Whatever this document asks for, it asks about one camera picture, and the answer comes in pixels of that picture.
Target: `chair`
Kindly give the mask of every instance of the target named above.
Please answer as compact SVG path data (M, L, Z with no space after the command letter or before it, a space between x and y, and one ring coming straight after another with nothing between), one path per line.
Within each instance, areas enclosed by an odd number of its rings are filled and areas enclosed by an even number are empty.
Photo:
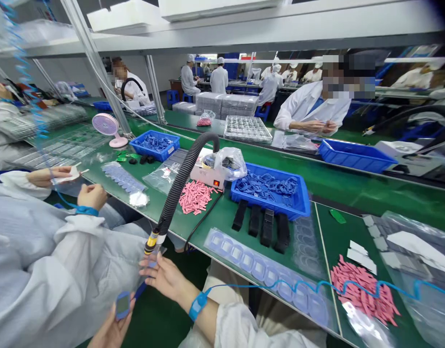
M171 107L180 101L179 100L179 91L176 91L175 89L168 90L166 92L166 98L168 101L168 109L171 110L172 109Z
M193 102L193 97L189 96L188 94L184 93L184 96L182 98L184 102Z
M255 117L261 117L264 122L267 121L267 116L269 115L269 111L271 109L271 103L265 103L263 106L258 106L256 108Z

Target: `small fan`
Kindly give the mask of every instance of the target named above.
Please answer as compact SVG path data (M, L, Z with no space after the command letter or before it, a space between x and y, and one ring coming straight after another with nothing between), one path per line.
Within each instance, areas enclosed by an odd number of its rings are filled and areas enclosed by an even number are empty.
M111 147L123 147L129 141L126 138L120 137L117 133L119 124L116 119L109 114L96 114L92 119L93 128L104 135L114 135L115 138L110 141Z

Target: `white shelf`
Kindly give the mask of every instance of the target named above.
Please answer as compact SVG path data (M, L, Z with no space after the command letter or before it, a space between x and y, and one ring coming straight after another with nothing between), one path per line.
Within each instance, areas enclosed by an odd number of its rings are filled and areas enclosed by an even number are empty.
M443 43L444 30L424 0L321 0L140 31L125 29L122 35L95 33L93 38L102 55L144 55L438 44ZM31 58L82 56L84 49L73 39L27 52ZM11 49L0 50L0 57L11 54Z

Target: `hand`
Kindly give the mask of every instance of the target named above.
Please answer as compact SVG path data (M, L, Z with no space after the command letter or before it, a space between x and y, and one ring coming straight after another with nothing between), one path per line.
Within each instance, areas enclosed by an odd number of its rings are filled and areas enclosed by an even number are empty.
M130 294L130 311L127 317L120 321L116 321L116 303L113 304L108 317L98 332L93 336L87 348L120 348L130 320L132 319L132 311L135 306L134 293Z
M324 128L324 122L318 120L299 122L298 129L302 131L308 131L311 133L320 132Z
M100 184L89 185L82 184L79 196L77 196L78 206L88 206L97 211L103 208L108 199L108 194Z
M181 304L184 296L192 297L192 301L199 294L199 291L190 283L179 271L177 266L170 259L162 256L161 253L145 256L139 265L146 267L139 271L142 276L149 276L145 279L147 285L151 285L164 296Z
M5 88L3 84L0 83L0 99L13 99L12 93Z
M48 188L52 186L51 182L52 178L71 177L71 174L69 174L70 171L71 171L71 166L45 168L31 173L27 173L26 178L31 184L37 187Z
M333 132L336 129L337 129L337 124L335 122L332 122L332 121L329 120L325 124L325 127L322 130L322 133L330 133L330 132Z

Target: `green component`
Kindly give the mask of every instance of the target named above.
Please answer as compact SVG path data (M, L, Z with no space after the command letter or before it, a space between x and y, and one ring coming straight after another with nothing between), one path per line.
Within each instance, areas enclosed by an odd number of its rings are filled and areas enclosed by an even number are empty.
M333 218L335 220L338 221L338 223L341 223L341 224L346 223L345 218L343 217L343 215L340 214L340 212L338 210L331 209L330 214L333 216Z

